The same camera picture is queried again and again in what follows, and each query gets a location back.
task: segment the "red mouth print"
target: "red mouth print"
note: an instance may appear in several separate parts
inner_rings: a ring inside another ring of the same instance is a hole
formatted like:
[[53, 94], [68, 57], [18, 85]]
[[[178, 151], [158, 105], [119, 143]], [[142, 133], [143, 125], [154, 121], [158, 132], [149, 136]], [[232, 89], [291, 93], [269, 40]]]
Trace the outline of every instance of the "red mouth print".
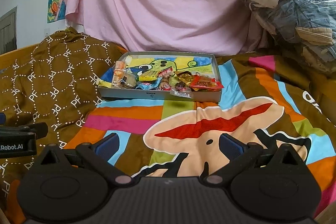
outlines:
[[177, 128], [173, 128], [162, 133], [157, 133], [155, 134], [155, 136], [183, 140], [186, 138], [197, 139], [204, 132], [207, 132], [209, 130], [233, 132], [238, 127], [240, 127], [249, 117], [266, 112], [266, 110], [268, 110], [271, 105], [272, 103], [267, 103], [249, 110], [245, 110], [238, 116], [233, 117], [229, 120], [222, 117], [213, 120], [202, 119], [196, 123], [184, 124]]

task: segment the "pink stripe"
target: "pink stripe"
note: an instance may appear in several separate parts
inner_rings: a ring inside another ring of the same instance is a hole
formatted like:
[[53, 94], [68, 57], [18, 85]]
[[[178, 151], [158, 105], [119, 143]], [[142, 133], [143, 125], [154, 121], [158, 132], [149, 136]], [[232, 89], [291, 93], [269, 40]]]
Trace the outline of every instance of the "pink stripe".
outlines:
[[119, 118], [100, 115], [89, 115], [84, 126], [98, 130], [121, 130], [134, 134], [145, 134], [146, 131], [160, 120], [142, 120]]
[[264, 68], [265, 70], [270, 70], [270, 71], [275, 72], [274, 55], [250, 57], [249, 61], [250, 63], [257, 65], [258, 67]]
[[322, 212], [327, 206], [336, 200], [336, 181], [330, 185], [327, 189], [322, 192], [322, 198], [319, 206], [315, 212], [316, 217], [320, 212]]

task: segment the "brown blanket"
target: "brown blanket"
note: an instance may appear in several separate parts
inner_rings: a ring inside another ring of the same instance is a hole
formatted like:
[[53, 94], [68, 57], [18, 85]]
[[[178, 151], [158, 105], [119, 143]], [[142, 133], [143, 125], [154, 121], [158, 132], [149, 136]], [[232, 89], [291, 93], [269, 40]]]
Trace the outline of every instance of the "brown blanket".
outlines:
[[[100, 103], [97, 77], [124, 52], [73, 28], [47, 37], [31, 55], [0, 74], [0, 112], [6, 114], [6, 125], [46, 122], [49, 133], [37, 141], [38, 153], [48, 143], [64, 147]], [[2, 204], [6, 204], [11, 183], [29, 170], [34, 158], [0, 159]]]

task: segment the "door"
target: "door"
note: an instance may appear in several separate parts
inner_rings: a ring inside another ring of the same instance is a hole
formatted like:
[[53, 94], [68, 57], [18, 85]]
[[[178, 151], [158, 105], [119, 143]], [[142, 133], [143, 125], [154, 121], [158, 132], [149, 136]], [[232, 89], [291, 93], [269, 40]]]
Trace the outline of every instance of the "door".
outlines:
[[0, 18], [0, 54], [17, 49], [16, 7]]

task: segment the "poster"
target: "poster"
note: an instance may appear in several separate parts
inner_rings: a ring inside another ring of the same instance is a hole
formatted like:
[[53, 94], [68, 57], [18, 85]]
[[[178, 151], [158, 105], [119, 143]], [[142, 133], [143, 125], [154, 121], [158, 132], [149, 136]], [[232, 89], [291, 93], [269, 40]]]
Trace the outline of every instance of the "poster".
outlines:
[[63, 0], [49, 0], [48, 23], [65, 19], [66, 5]]

